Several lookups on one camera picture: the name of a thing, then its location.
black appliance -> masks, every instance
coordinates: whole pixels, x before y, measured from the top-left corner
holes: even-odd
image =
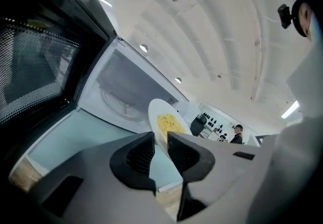
[[[0,153],[8,176],[22,151],[76,108],[116,34],[99,0],[2,0],[0,14]]]
[[[205,116],[196,117],[191,124],[191,132],[193,136],[198,136],[200,132],[203,130],[204,125],[206,124]]]

white wall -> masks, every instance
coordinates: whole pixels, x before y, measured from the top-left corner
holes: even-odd
[[[258,104],[251,100],[243,101],[241,95],[235,96],[230,92],[221,94],[216,86],[212,87],[213,90],[205,92],[203,85],[199,83],[194,84],[194,87],[185,83],[182,85],[180,90],[190,101],[196,104],[203,101],[204,104],[213,105],[212,107],[238,119],[243,126],[252,128],[258,135],[276,134],[286,126],[281,120],[269,116]]]
[[[235,126],[237,124],[241,124],[243,126],[243,133],[242,133],[243,142],[247,143],[251,135],[252,136],[258,135],[254,130],[252,130],[248,126],[244,125],[243,123],[239,122],[233,117],[227,115],[223,111],[207,104],[206,102],[201,103],[199,106],[199,109],[201,110],[201,113],[205,112],[208,115],[210,115],[210,119],[213,118],[213,122],[215,120],[217,121],[216,126],[214,126],[214,128],[215,127],[218,128],[220,125],[223,125],[221,135],[227,133],[228,142],[230,142],[234,137],[234,131],[232,129],[232,126]]]
[[[257,146],[257,147],[259,147],[257,145],[257,143],[255,142],[255,140],[254,140],[253,137],[250,137],[249,140],[248,140],[248,142],[246,144],[249,145],[249,146]]]

person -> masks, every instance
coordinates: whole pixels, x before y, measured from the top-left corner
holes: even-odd
[[[242,125],[236,125],[234,133],[236,134],[230,143],[242,144]]]
[[[220,135],[220,141],[224,141],[226,137],[224,135]]]
[[[297,32],[312,43],[321,38],[321,30],[315,13],[306,0],[296,0],[292,7],[292,20]]]

fluorescent light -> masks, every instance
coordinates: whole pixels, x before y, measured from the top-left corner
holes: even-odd
[[[106,0],[100,0],[101,2],[103,2],[103,3],[105,3],[105,4],[107,4],[107,5],[109,5],[110,7],[112,7],[112,4],[111,3],[108,3]]]
[[[295,101],[289,109],[281,116],[282,119],[286,119],[292,112],[294,112],[299,107],[298,101]]]
[[[182,83],[182,79],[181,79],[181,78],[179,78],[179,77],[175,78],[175,80],[176,80],[178,83]]]
[[[143,50],[144,52],[148,52],[148,46],[145,45],[145,44],[141,44],[140,46],[140,49]]]

noodles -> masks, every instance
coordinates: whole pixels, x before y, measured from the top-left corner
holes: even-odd
[[[172,114],[165,114],[158,116],[158,127],[163,132],[167,139],[167,132],[185,133],[185,129],[181,126],[180,122]]]

